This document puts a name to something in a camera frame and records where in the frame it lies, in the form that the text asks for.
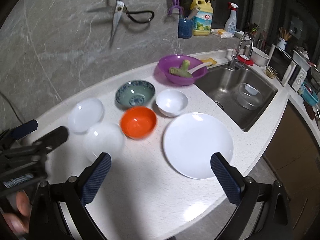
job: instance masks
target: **countertop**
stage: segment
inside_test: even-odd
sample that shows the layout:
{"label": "countertop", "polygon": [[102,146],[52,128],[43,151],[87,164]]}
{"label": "countertop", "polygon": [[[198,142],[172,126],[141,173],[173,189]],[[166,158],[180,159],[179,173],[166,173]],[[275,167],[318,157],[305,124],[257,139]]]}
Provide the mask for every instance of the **countertop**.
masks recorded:
{"label": "countertop", "polygon": [[[192,56],[199,59],[212,57],[217,60],[217,65],[223,65],[230,60],[230,54],[231,50],[225,50]],[[244,176],[267,148],[288,100],[297,108],[320,144],[320,132],[316,122],[308,117],[302,98],[290,86],[282,87],[277,79],[269,79],[263,73],[263,68],[252,66],[278,92],[251,129],[243,132],[198,87],[175,86],[159,73],[156,65],[157,62],[114,76],[63,101],[37,119],[38,130],[30,134],[27,142],[38,139],[60,125],[67,126],[70,110],[77,102],[88,97],[96,97],[103,102],[104,121],[119,123],[124,110],[117,108],[114,103],[117,88],[129,80],[144,79],[155,86],[156,95],[168,87],[184,92],[189,98],[186,113],[202,112],[224,123],[234,143],[234,156],[230,164]],[[155,131],[144,140],[126,140],[123,154],[113,162],[93,202],[86,205],[95,223],[109,240],[167,239],[206,216],[226,198],[216,178],[190,179],[169,165],[162,150],[162,136],[173,119],[161,115],[154,102],[148,107],[157,113]],[[50,153],[46,164],[50,183],[61,183],[72,175],[78,176],[86,166],[91,165],[84,155],[84,136],[71,133],[65,144]],[[65,205],[62,208],[70,230],[77,238],[78,233]]]}

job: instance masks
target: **chopsticks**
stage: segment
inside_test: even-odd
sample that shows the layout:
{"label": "chopsticks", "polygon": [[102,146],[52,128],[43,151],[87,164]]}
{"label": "chopsticks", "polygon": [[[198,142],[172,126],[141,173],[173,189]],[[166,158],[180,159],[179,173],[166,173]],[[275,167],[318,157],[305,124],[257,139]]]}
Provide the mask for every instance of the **chopsticks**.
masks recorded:
{"label": "chopsticks", "polygon": [[280,33],[280,37],[285,41],[288,41],[292,37],[292,35],[289,32],[287,32],[287,30],[283,27],[279,28],[279,33]]}

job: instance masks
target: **orange bowl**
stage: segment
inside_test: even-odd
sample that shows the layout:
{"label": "orange bowl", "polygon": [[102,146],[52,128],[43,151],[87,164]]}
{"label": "orange bowl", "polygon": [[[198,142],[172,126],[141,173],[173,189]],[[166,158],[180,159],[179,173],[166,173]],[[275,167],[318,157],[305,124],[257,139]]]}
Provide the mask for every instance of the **orange bowl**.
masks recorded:
{"label": "orange bowl", "polygon": [[128,109],[121,118],[120,127],[123,133],[132,139],[148,136],[156,127],[156,113],[144,106]]}

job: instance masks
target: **faucet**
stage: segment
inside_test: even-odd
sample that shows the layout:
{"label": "faucet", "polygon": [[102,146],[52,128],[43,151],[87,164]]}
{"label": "faucet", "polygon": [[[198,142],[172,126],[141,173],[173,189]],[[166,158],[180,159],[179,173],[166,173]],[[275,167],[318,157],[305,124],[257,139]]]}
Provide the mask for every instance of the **faucet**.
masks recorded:
{"label": "faucet", "polygon": [[237,59],[238,59],[238,55],[239,55],[239,53],[240,53],[240,47],[241,47],[242,42],[244,41],[244,38],[245,38],[246,36],[249,37],[249,42],[250,42],[250,44],[249,44],[249,55],[248,55],[248,58],[250,58],[251,55],[252,55],[252,51],[253,51],[253,37],[252,37],[252,35],[251,35],[250,33],[244,33],[244,34],[241,36],[241,38],[240,38],[238,48],[236,49],[236,53],[235,53],[235,55],[232,57],[231,62],[230,62],[230,65],[229,65],[229,68],[232,69],[232,70],[235,70],[236,67],[237,67],[237,68],[240,68],[241,66],[243,66],[243,65],[241,65],[241,64],[236,64],[236,63],[238,62]]}

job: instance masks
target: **cabinet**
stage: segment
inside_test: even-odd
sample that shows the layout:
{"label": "cabinet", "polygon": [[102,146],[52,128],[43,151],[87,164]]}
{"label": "cabinet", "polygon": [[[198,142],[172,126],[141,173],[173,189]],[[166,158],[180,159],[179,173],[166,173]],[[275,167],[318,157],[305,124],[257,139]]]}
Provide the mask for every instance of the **cabinet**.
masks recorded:
{"label": "cabinet", "polygon": [[263,158],[288,194],[295,240],[302,239],[319,212],[319,152],[309,127],[289,102]]}

